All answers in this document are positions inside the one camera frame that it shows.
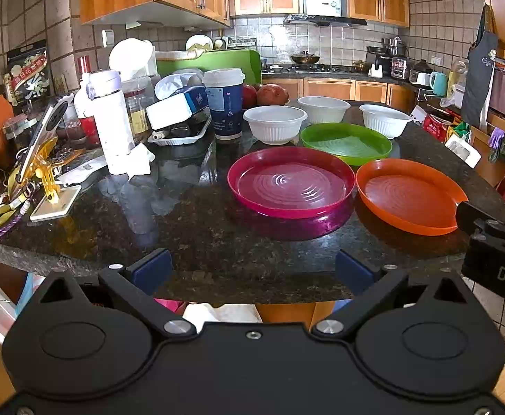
orange plate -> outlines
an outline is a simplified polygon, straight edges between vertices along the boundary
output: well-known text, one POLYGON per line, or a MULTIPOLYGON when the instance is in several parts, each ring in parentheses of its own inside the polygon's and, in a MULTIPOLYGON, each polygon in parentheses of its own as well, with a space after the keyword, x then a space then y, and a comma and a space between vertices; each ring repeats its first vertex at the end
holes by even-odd
POLYGON ((362 201, 376 216, 422 236, 454 231, 456 207, 468 200, 447 175, 411 160, 368 162, 358 169, 357 183, 362 201))

screw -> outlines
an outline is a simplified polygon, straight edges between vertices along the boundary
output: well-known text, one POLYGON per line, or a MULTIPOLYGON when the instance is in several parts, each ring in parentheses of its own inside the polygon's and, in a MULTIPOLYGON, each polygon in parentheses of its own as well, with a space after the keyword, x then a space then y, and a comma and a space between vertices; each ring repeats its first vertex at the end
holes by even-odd
POLYGON ((316 329, 324 334, 339 334, 345 328, 338 320, 322 320, 316 325, 316 329))
POLYGON ((249 331, 246 334, 248 339, 251 340, 258 340, 260 337, 262 337, 262 333, 258 331, 249 331))
POLYGON ((170 334, 187 334, 192 328, 187 320, 170 320, 164 325, 164 330, 170 334))

purple glove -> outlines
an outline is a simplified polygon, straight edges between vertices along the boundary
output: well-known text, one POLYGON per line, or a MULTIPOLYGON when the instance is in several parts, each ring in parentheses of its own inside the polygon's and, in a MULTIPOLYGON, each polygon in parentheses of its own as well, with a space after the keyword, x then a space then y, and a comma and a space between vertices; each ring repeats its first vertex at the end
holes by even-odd
POLYGON ((504 131, 502 131, 500 128, 493 129, 493 133, 491 134, 491 137, 489 139, 489 146, 492 149, 499 148, 503 137, 504 137, 504 131))

red package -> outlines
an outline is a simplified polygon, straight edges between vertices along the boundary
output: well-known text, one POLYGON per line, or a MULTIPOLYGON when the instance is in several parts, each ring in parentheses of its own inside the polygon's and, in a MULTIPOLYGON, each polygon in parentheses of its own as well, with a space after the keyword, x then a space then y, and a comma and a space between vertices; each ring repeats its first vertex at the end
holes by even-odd
POLYGON ((447 138, 447 128, 429 115, 423 121, 423 128, 439 142, 444 142, 447 138))

countertop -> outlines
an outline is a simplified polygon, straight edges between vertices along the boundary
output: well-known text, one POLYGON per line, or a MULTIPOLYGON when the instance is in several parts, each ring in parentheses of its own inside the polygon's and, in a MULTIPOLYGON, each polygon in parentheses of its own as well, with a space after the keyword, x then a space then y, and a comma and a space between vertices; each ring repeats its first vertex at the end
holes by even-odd
MULTIPOLYGON (((351 104, 345 121, 362 124, 362 102, 351 104)), ((505 202, 495 189, 420 126, 408 123, 393 144, 391 156, 442 171, 470 202, 505 222, 505 202)), ((461 267, 464 233, 405 233, 375 217, 358 195, 317 222, 268 219, 244 208, 228 188, 227 170, 250 151, 277 148, 254 139, 246 122, 242 138, 226 144, 216 143, 209 129, 194 145, 148 146, 156 155, 151 175, 127 182, 127 175, 112 176, 106 168, 96 172, 69 216, 31 223, 26 214, 0 239, 0 262, 42 275, 69 270, 81 276, 111 263, 130 265, 165 247, 174 271, 155 296, 212 303, 347 298, 334 273, 341 248, 375 265, 404 267, 413 282, 461 267)))
POLYGON ((269 73, 262 72, 263 79, 286 80, 286 79, 302 79, 302 78, 333 78, 336 80, 354 80, 354 81, 370 81, 370 82, 386 82, 389 84, 404 85, 406 81, 397 80, 390 76, 382 78, 372 78, 367 73, 358 72, 295 72, 289 71, 285 73, 269 73))

